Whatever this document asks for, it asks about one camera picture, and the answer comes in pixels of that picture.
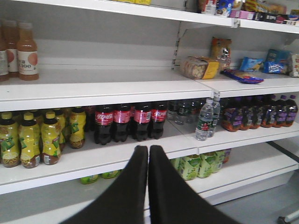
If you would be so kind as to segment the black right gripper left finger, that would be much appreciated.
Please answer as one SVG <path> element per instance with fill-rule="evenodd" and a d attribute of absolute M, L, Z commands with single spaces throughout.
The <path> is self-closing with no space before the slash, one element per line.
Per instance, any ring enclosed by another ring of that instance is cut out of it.
<path fill-rule="evenodd" d="M 143 224 L 148 148 L 136 146 L 121 174 L 91 204 L 63 224 Z"/>

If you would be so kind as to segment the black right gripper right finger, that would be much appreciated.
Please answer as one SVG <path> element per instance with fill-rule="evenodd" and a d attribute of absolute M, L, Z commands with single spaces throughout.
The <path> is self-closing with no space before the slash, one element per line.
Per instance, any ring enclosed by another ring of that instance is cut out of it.
<path fill-rule="evenodd" d="M 200 197 L 158 145 L 149 151 L 149 208 L 152 224 L 238 223 Z"/>

